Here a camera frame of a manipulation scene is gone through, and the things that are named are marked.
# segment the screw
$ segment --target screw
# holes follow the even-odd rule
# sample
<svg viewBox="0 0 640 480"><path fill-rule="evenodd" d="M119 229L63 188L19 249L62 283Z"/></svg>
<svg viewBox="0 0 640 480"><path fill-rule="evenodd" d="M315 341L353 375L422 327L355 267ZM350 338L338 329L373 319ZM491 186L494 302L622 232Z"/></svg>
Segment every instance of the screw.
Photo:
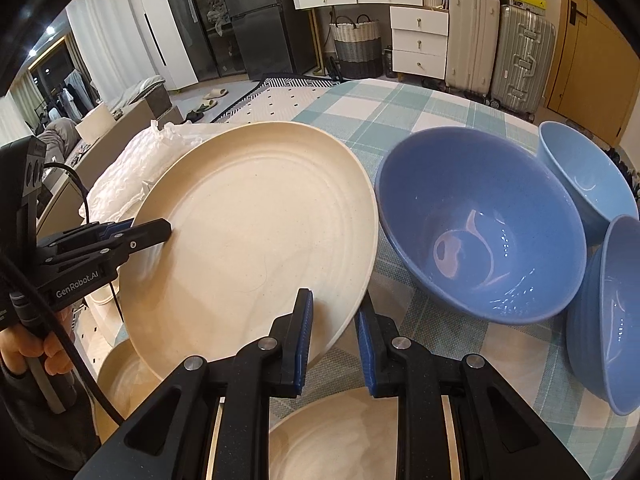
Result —
<svg viewBox="0 0 640 480"><path fill-rule="evenodd" d="M273 337L263 337L258 341L260 350L273 350L276 346L278 346L278 340Z"/></svg>
<svg viewBox="0 0 640 480"><path fill-rule="evenodd" d="M398 350L406 350L407 348L409 348L409 346L411 346L411 340L408 337L400 336L393 338L391 344Z"/></svg>
<svg viewBox="0 0 640 480"><path fill-rule="evenodd" d="M187 370L197 370L204 364L204 359L197 355L192 355L184 360L184 367Z"/></svg>
<svg viewBox="0 0 640 480"><path fill-rule="evenodd" d="M471 366L472 368L482 368L484 366L485 360L482 356L478 354L471 354L466 357L466 364Z"/></svg>

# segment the white suitcase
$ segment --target white suitcase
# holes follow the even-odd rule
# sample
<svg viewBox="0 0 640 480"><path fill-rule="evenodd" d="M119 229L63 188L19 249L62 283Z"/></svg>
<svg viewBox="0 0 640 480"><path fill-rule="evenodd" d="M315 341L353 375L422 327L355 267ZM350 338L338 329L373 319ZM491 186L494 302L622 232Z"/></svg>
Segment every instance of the white suitcase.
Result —
<svg viewBox="0 0 640 480"><path fill-rule="evenodd" d="M489 93L499 25L500 0L449 0L448 87Z"/></svg>

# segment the white dresser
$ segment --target white dresser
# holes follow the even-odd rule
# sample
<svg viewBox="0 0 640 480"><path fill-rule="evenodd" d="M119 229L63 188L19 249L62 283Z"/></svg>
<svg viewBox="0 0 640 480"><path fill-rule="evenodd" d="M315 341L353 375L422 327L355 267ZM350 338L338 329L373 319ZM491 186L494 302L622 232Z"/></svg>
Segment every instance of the white dresser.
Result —
<svg viewBox="0 0 640 480"><path fill-rule="evenodd" d="M449 13L444 10L391 7L394 71L444 79Z"/></svg>
<svg viewBox="0 0 640 480"><path fill-rule="evenodd" d="M322 67L321 38L314 14L317 7L389 4L394 49L393 70L444 79L447 63L449 13L436 9L442 0L293 0L297 9L312 13L314 46Z"/></svg>

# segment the blue bowl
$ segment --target blue bowl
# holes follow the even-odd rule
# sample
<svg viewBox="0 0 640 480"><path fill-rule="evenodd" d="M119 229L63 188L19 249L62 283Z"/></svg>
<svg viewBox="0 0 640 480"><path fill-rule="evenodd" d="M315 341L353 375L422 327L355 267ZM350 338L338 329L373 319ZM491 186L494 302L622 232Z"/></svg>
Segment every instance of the blue bowl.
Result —
<svg viewBox="0 0 640 480"><path fill-rule="evenodd" d="M583 134L561 123L540 124L538 158L574 200L588 246L602 243L616 216L638 218L638 206L620 170Z"/></svg>
<svg viewBox="0 0 640 480"><path fill-rule="evenodd" d="M566 318L580 382L617 415L640 406L640 222L617 217L591 257Z"/></svg>
<svg viewBox="0 0 640 480"><path fill-rule="evenodd" d="M558 314L580 287L574 203L508 140L455 126L413 134L380 164L376 197L391 245L439 303L528 324Z"/></svg>

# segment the slipper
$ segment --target slipper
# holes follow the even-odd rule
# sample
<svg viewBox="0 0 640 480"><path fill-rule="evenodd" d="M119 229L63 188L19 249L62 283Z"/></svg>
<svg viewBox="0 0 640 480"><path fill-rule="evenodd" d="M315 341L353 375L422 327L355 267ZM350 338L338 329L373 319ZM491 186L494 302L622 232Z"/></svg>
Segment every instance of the slipper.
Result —
<svg viewBox="0 0 640 480"><path fill-rule="evenodd" d="M211 110L217 104L218 101L216 101L215 99L203 99L196 112L203 114L207 110Z"/></svg>
<svg viewBox="0 0 640 480"><path fill-rule="evenodd" d="M221 98L222 96L227 95L228 92L226 91L226 88L213 88L208 94L206 94L204 96L204 99L215 99L217 98Z"/></svg>

